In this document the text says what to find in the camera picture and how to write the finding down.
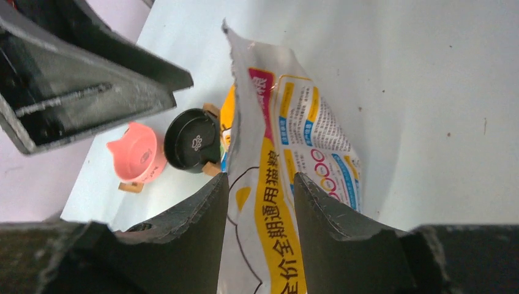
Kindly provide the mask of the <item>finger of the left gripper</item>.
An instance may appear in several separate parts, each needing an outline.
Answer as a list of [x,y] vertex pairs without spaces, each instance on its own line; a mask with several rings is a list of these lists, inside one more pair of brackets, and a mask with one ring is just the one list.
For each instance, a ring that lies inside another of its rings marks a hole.
[[22,154],[174,108],[174,93],[1,7],[1,129]]
[[87,1],[15,1],[19,13],[78,48],[105,58],[167,87],[191,88],[191,74],[137,46],[112,30]]

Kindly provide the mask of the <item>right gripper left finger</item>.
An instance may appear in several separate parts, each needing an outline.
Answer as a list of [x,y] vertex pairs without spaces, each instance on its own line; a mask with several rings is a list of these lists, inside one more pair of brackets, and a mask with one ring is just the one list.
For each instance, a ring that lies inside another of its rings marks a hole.
[[2,293],[215,293],[226,174],[166,211],[112,231],[99,222],[1,224]]

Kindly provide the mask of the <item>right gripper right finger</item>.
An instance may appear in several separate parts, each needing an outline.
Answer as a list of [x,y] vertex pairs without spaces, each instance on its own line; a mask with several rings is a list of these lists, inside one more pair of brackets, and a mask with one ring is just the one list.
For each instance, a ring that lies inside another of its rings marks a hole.
[[517,293],[518,226],[379,223],[294,177],[309,293]]

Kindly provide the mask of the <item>cat food bag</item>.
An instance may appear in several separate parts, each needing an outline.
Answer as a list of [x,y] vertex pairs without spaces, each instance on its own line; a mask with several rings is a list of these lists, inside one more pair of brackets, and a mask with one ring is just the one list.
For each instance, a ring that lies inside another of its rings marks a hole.
[[290,48],[224,23],[234,78],[222,125],[229,200],[217,291],[307,293],[295,176],[362,211],[360,159]]

